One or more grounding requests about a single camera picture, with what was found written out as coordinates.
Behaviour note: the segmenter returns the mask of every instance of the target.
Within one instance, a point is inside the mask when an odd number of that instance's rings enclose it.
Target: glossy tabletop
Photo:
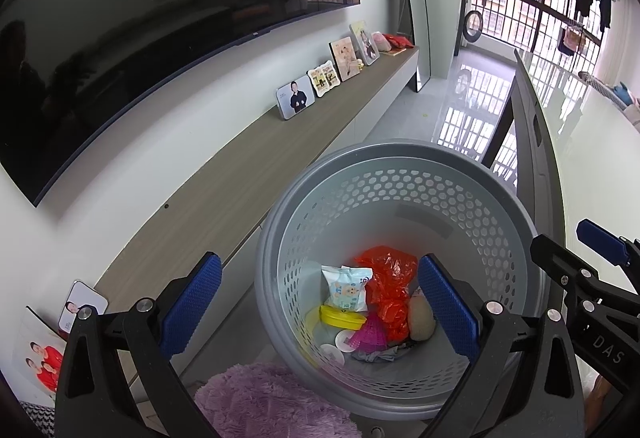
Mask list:
[[[601,280],[634,291],[622,269],[578,241],[575,228],[588,218],[617,236],[640,238],[640,133],[576,75],[528,52],[519,56],[551,136],[566,248],[593,265]]]

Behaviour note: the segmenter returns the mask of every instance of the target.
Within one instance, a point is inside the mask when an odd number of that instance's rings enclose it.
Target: purple fur cushion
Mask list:
[[[349,413],[303,388],[286,366],[233,366],[195,395],[222,438],[362,438]]]

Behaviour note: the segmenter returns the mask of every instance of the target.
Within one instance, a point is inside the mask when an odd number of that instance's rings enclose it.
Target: yellow plastic lid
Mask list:
[[[336,326],[337,328],[359,330],[367,321],[367,318],[356,312],[349,312],[347,310],[341,310],[340,308],[323,304],[320,307],[320,320],[323,323]]]

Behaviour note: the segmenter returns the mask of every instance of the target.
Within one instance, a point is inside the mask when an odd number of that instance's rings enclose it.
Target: black flat-screen tv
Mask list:
[[[37,205],[107,126],[179,73],[359,2],[0,0],[0,163]]]

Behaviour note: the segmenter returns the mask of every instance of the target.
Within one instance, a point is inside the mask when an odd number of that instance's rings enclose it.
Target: gray plastic basket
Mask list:
[[[255,291],[283,360],[313,391],[381,420],[432,418],[468,362],[441,327],[388,364],[346,356],[339,367],[319,346],[338,328],[319,322],[327,287],[317,264],[340,267],[376,246],[435,253],[453,278],[511,312],[540,315],[546,275],[530,261],[535,228],[520,202],[467,157],[414,141],[348,147],[306,169],[273,206],[260,238]]]

